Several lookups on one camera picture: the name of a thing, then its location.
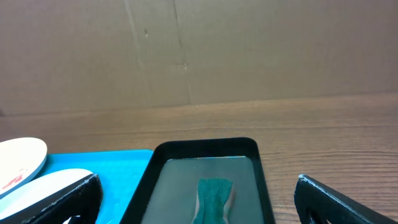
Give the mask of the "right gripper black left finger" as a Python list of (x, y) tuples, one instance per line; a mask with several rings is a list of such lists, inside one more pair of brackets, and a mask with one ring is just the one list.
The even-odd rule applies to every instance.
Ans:
[(98, 174), (91, 174), (1, 223), (95, 223), (103, 199)]

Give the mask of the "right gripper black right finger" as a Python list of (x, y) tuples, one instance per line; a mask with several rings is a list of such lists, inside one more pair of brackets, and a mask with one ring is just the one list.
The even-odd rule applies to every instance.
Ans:
[(397, 224), (304, 174), (298, 177), (294, 204), (301, 223)]

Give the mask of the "light blue plate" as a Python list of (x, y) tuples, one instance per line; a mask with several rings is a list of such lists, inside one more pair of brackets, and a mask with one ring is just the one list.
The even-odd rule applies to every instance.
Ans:
[(93, 174), (86, 169), (65, 169), (35, 179), (1, 199), (1, 220)]

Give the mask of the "white plate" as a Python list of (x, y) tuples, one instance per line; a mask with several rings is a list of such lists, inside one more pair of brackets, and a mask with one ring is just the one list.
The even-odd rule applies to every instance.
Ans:
[(47, 145), (38, 138), (1, 142), (1, 198), (31, 181), (43, 168)]

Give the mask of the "green dish sponge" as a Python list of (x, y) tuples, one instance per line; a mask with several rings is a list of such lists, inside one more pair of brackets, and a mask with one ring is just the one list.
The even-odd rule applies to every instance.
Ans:
[(232, 181), (220, 178), (200, 179), (192, 224), (228, 224), (233, 197)]

